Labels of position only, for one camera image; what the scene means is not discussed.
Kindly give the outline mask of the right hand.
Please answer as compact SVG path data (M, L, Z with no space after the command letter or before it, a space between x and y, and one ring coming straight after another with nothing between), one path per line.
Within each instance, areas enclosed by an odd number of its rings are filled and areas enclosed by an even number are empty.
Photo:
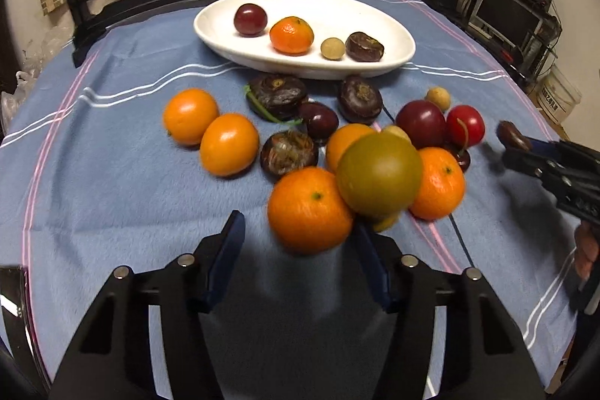
M576 241L574 265L577 275L581 280L587 281L599 255L599 245L593 235L592 225L581 221L574 232L574 240Z

